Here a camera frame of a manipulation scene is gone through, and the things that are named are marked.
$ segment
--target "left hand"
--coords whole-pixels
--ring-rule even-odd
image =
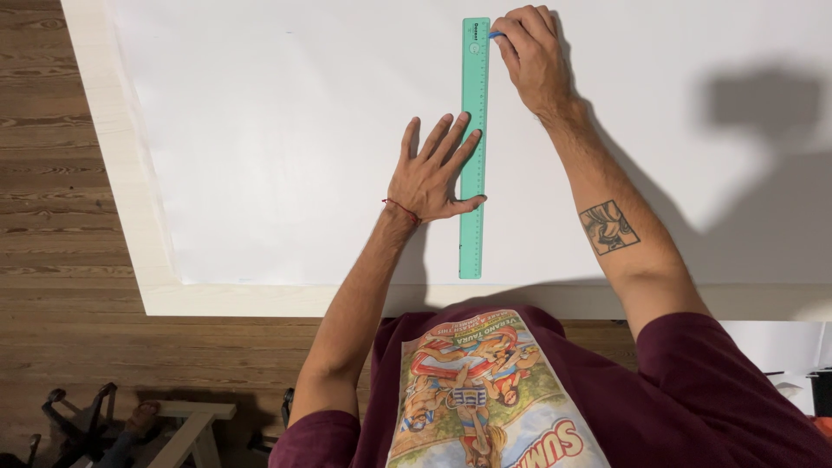
[[[448,197],[451,177],[457,174],[457,170],[468,159],[483,134],[479,129],[471,132],[462,146],[448,158],[468,125],[468,119],[466,112],[459,114],[456,123],[448,131],[453,116],[446,114],[430,132],[422,151],[414,155],[414,148],[418,145],[420,123],[418,117],[414,117],[404,131],[399,164],[387,189],[387,198],[411,211],[422,222],[472,212],[485,202],[484,195],[463,201],[454,201]],[[448,135],[439,141],[446,131]]]

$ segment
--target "wooden floor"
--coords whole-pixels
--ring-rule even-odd
[[[120,419],[148,397],[236,403],[215,426],[225,466],[265,466],[245,442],[281,432],[319,320],[145,316],[58,0],[0,2],[0,60],[0,452],[35,432],[54,452],[47,393],[86,406],[113,381]],[[634,367],[625,326],[564,325]]]

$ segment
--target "forearm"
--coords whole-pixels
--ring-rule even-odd
[[[560,115],[543,121],[569,178],[581,224],[633,334],[666,313],[708,313],[670,233],[602,144],[586,105],[576,99]],[[620,222],[606,222],[619,214]],[[647,294],[656,299],[647,300]]]
[[[385,207],[367,244],[329,305],[301,369],[305,375],[357,382],[378,328],[390,278],[414,224]]]

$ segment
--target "hand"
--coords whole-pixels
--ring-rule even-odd
[[[414,154],[414,148],[418,146],[418,117],[414,117],[404,131],[402,153],[387,189],[387,198],[411,211],[421,222],[472,212],[485,202],[484,195],[460,202],[448,197],[451,177],[457,174],[482,135],[479,129],[471,132],[462,146],[448,158],[468,125],[468,119],[466,112],[459,114],[448,135],[439,141],[453,121],[453,116],[446,114],[430,132],[418,154]]]
[[[572,91],[569,66],[563,58],[555,19],[548,7],[522,7],[497,18],[491,31],[508,75],[528,109],[546,125],[571,111],[579,101]]]

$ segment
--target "foot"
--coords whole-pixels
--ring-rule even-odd
[[[144,437],[153,427],[153,423],[156,422],[156,413],[158,412],[158,401],[143,401],[133,410],[133,414],[127,420],[124,430],[132,432],[139,437]]]

